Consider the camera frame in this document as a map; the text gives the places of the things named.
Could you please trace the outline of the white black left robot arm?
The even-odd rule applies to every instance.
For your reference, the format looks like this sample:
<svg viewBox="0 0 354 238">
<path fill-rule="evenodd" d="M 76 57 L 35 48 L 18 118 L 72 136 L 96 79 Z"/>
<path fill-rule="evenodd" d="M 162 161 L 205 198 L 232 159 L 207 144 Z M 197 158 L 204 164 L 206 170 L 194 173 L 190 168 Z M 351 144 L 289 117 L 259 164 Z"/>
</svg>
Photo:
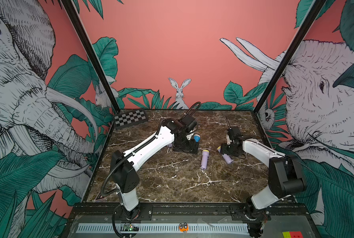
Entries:
<svg viewBox="0 0 354 238">
<path fill-rule="evenodd" d="M 112 154 L 109 174 L 101 187 L 101 195 L 111 194 L 111 191 L 105 190 L 105 185 L 111 180 L 119 190 L 122 208 L 127 212 L 139 210 L 136 187 L 140 179 L 137 172 L 152 156 L 170 144 L 173 145 L 174 151 L 196 154 L 199 144 L 193 138 L 196 126 L 197 120 L 189 114 L 179 120 L 164 119 L 159 123 L 156 132 L 137 146 L 123 153 L 115 151 Z"/>
</svg>

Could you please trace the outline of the red yellow sticker block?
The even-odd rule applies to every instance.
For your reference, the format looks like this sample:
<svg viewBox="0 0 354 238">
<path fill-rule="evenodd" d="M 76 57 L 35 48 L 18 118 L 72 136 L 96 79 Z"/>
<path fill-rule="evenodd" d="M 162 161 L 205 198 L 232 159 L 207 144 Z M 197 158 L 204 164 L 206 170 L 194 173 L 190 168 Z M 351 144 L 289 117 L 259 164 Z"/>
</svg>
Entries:
<svg viewBox="0 0 354 238">
<path fill-rule="evenodd" d="M 284 238 L 304 238 L 303 234 L 299 231 L 283 232 L 282 235 Z"/>
</svg>

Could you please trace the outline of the black corner frame post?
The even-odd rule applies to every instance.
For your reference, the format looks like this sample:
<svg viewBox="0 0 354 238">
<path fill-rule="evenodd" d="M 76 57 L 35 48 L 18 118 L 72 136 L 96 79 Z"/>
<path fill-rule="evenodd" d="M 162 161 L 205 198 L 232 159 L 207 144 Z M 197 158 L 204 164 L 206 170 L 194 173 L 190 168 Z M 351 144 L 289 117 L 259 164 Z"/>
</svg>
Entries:
<svg viewBox="0 0 354 238">
<path fill-rule="evenodd" d="M 294 56 L 296 53 L 300 43 L 308 33 L 309 29 L 311 28 L 312 24 L 314 23 L 316 17 L 318 16 L 319 12 L 321 11 L 322 7 L 325 5 L 326 0 L 316 0 L 313 1 L 304 20 L 302 21 L 295 37 L 293 38 L 291 44 L 289 45 L 289 48 L 287 49 L 284 57 L 282 58 L 279 66 L 275 70 L 271 80 L 269 81 L 265 91 L 263 92 L 261 99 L 257 103 L 256 107 L 253 110 L 254 114 L 257 114 L 261 108 L 263 107 L 263 104 L 267 101 L 268 96 L 270 95 L 272 89 L 278 82 L 278 80 L 281 78 L 284 69 L 287 67 L 289 61 L 291 58 Z"/>
<path fill-rule="evenodd" d="M 69 0 L 62 0 L 61 1 L 63 7 L 65 8 L 65 11 L 84 47 L 84 50 L 86 51 L 87 53 L 87 56 L 95 70 L 95 72 L 97 73 L 97 76 L 100 80 L 100 82 L 102 83 L 103 85 L 103 88 L 105 89 L 105 92 L 113 106 L 113 111 L 118 114 L 120 113 L 121 109 L 111 91 L 111 87 L 110 85 L 108 84 L 108 81 L 105 77 L 105 74 L 104 74 L 104 71 L 103 71 L 103 68 L 100 64 L 100 61 L 95 53 L 95 50 L 91 44 L 91 41 L 85 31 L 85 28 L 79 18 L 79 14 L 77 13 L 76 11 L 76 7 L 75 7 L 75 4 L 73 1 L 69 1 Z"/>
</svg>

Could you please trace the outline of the black right corner frame post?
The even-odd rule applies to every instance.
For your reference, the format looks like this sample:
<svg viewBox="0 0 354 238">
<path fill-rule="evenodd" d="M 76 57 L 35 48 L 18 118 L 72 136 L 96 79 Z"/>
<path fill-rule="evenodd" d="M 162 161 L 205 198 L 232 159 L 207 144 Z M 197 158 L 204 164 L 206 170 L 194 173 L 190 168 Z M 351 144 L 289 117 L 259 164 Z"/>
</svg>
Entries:
<svg viewBox="0 0 354 238">
<path fill-rule="evenodd" d="M 282 58 L 279 66 L 275 70 L 271 80 L 269 81 L 265 91 L 263 92 L 261 99 L 257 103 L 256 107 L 253 110 L 254 114 L 257 114 L 261 108 L 263 107 L 263 104 L 267 101 L 268 96 L 270 95 L 272 89 L 278 82 L 278 80 L 281 78 L 284 69 L 287 67 L 289 61 L 291 58 L 294 56 L 296 53 L 300 43 L 308 33 L 309 29 L 311 28 L 312 24 L 314 23 L 316 17 L 318 16 L 319 12 L 321 11 L 322 7 L 325 5 L 326 0 L 316 0 L 313 1 L 304 20 L 302 21 L 295 37 L 293 38 L 291 44 L 289 45 L 289 48 L 287 49 L 284 57 Z"/>
</svg>

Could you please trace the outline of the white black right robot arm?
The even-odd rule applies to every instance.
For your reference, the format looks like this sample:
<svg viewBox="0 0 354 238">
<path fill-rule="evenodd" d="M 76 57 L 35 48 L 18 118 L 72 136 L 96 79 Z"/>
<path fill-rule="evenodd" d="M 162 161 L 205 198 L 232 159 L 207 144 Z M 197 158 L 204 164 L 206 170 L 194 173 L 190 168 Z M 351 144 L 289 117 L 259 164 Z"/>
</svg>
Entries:
<svg viewBox="0 0 354 238">
<path fill-rule="evenodd" d="M 279 200 L 304 192 L 307 181 L 297 156 L 278 152 L 257 139 L 243 136 L 238 127 L 227 129 L 227 142 L 221 144 L 220 154 L 240 157 L 250 154 L 268 168 L 268 185 L 250 198 L 251 207 L 262 210 Z"/>
</svg>

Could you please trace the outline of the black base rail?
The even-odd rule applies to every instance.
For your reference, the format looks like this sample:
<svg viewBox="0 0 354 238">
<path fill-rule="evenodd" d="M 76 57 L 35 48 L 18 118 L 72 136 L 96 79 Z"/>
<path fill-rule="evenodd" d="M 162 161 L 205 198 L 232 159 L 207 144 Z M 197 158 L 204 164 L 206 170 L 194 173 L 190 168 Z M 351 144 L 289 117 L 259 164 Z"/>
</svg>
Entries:
<svg viewBox="0 0 354 238">
<path fill-rule="evenodd" d="M 156 216 L 231 216 L 235 221 L 256 222 L 270 218 L 265 210 L 251 209 L 248 203 L 154 203 L 141 202 L 132 212 L 119 203 L 78 203 L 72 209 L 69 219 L 77 216 L 107 216 L 116 211 L 119 221 L 151 221 Z"/>
</svg>

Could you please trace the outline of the green circuit board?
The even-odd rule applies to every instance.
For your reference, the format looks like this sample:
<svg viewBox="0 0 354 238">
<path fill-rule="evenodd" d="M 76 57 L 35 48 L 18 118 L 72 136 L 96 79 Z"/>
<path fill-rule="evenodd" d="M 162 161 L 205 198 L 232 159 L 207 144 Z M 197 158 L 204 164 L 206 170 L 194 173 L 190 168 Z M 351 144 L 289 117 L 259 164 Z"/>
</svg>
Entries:
<svg viewBox="0 0 354 238">
<path fill-rule="evenodd" d="M 127 224 L 123 225 L 122 231 L 123 232 L 138 232 L 139 226 L 137 224 L 127 223 Z"/>
</svg>

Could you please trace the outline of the black left corner frame post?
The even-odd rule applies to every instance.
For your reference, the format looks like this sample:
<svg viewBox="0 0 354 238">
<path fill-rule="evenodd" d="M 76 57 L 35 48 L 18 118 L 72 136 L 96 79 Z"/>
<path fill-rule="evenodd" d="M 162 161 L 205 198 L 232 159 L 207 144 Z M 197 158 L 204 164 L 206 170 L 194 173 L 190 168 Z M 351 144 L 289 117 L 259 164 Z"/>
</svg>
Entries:
<svg viewBox="0 0 354 238">
<path fill-rule="evenodd" d="M 86 51 L 87 53 L 87 56 L 95 70 L 95 72 L 97 73 L 97 76 L 100 80 L 100 82 L 102 83 L 103 85 L 103 88 L 105 89 L 105 92 L 113 106 L 113 111 L 118 114 L 120 113 L 121 109 L 111 91 L 111 87 L 110 85 L 108 84 L 108 81 L 105 77 L 105 74 L 104 74 L 104 71 L 103 71 L 103 68 L 100 64 L 100 61 L 95 53 L 95 50 L 91 44 L 91 41 L 85 31 L 85 28 L 79 18 L 79 14 L 77 13 L 76 11 L 76 7 L 75 7 L 75 4 L 73 1 L 69 1 L 69 0 L 62 0 L 61 1 L 63 7 L 65 8 L 65 11 L 84 47 L 84 50 Z"/>
</svg>

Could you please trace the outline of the orange round clip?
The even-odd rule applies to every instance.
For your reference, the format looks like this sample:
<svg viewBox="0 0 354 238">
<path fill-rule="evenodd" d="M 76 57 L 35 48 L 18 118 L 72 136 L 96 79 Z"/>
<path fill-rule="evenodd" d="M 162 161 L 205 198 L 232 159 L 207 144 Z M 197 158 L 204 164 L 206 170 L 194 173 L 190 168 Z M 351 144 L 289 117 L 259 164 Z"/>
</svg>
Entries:
<svg viewBox="0 0 354 238">
<path fill-rule="evenodd" d="M 179 224 L 178 228 L 179 228 L 179 231 L 183 232 L 183 233 L 187 233 L 189 231 L 189 226 L 187 223 Z"/>
</svg>

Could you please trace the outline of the red triangle warning sticker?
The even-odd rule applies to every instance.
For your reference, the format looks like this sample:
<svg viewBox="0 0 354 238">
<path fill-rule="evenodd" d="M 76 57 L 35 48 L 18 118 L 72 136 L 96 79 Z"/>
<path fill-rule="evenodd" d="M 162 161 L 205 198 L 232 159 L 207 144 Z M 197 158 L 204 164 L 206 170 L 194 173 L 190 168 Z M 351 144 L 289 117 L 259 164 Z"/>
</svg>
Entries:
<svg viewBox="0 0 354 238">
<path fill-rule="evenodd" d="M 94 202 L 105 202 L 106 198 L 102 196 L 101 194 L 98 194 L 96 198 L 94 199 Z"/>
</svg>

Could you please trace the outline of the black white checkerboard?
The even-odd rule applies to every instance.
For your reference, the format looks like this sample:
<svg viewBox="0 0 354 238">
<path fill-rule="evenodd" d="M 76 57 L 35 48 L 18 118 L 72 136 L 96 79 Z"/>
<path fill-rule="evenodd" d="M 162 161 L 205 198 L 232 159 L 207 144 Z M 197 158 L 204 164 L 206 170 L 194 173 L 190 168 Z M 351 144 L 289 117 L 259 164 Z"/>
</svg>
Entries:
<svg viewBox="0 0 354 238">
<path fill-rule="evenodd" d="M 114 116 L 114 128 L 121 130 L 148 121 L 148 117 L 143 109 L 137 109 Z"/>
</svg>

